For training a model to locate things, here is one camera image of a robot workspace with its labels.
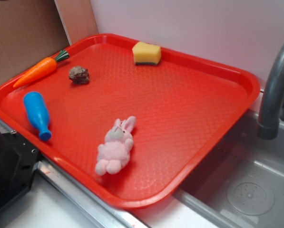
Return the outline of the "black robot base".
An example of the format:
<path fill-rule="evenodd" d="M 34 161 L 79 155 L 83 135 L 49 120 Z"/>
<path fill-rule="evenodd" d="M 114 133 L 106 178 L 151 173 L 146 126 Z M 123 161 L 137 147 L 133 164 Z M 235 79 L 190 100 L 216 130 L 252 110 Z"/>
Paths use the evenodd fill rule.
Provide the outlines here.
<path fill-rule="evenodd" d="M 30 191 L 39 149 L 20 133 L 0 132 L 0 212 Z"/>

